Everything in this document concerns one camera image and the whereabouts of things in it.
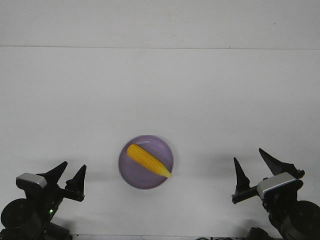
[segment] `white wall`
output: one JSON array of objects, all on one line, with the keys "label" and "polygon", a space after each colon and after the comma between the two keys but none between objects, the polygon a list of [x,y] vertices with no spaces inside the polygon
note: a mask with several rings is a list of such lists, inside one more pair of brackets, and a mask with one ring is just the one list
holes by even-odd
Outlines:
[{"label": "white wall", "polygon": [[[299,199],[320,204],[319,12],[316,1],[1,1],[0,208],[24,196],[16,176],[67,160],[61,187],[88,166],[84,202],[64,200],[53,220],[72,233],[279,236],[257,197],[232,204],[233,157],[252,185],[271,176],[258,148],[294,163]],[[173,177],[152,190],[118,171],[142,134],[174,154]]]}]

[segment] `robotic arm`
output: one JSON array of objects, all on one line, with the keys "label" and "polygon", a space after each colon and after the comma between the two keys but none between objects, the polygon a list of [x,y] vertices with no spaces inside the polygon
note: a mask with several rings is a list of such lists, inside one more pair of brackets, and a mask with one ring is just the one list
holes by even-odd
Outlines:
[{"label": "robotic arm", "polygon": [[47,173],[24,173],[16,178],[18,188],[24,190],[26,198],[9,203],[2,211],[1,222],[5,229],[1,240],[71,240],[69,230],[51,223],[63,198],[82,202],[86,165],[66,181],[65,188],[58,180],[67,167],[67,162]]},{"label": "robotic arm", "polygon": [[[250,180],[234,158],[237,184],[232,202],[237,204],[253,196],[259,196],[262,206],[269,213],[269,221],[284,240],[319,240],[320,207],[310,201],[298,201],[297,191],[303,186],[300,180],[305,172],[293,164],[281,162],[261,148],[259,152],[273,173],[258,185],[250,187]],[[260,228],[251,228],[247,240],[272,240]]]}]

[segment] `corn cob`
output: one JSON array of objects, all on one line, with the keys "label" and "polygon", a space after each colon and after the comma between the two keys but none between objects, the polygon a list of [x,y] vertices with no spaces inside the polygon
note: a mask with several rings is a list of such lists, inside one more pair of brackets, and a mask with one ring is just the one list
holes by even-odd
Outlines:
[{"label": "corn cob", "polygon": [[149,152],[144,150],[137,144],[131,144],[126,153],[130,158],[154,172],[155,174],[170,178],[171,172],[166,168],[166,166],[159,161],[157,158],[152,156]]}]

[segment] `yellow corn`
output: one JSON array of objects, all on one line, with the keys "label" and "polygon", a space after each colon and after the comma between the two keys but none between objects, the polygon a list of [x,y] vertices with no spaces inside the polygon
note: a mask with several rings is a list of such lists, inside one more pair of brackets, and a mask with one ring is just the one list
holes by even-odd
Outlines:
[{"label": "yellow corn", "polygon": [[155,174],[165,176],[167,178],[171,177],[171,172],[166,168],[166,166],[139,145],[131,144],[126,153],[130,158]]}]

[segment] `round plate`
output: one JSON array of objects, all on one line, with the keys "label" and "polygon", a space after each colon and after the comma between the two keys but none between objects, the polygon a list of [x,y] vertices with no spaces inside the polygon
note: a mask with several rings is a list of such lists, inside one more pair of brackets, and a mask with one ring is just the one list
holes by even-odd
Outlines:
[{"label": "round plate", "polygon": [[152,189],[162,184],[167,178],[145,168],[127,155],[131,144],[137,144],[159,159],[171,172],[174,166],[174,156],[170,147],[159,137],[153,135],[138,136],[129,141],[119,156],[119,170],[123,179],[138,189]]}]

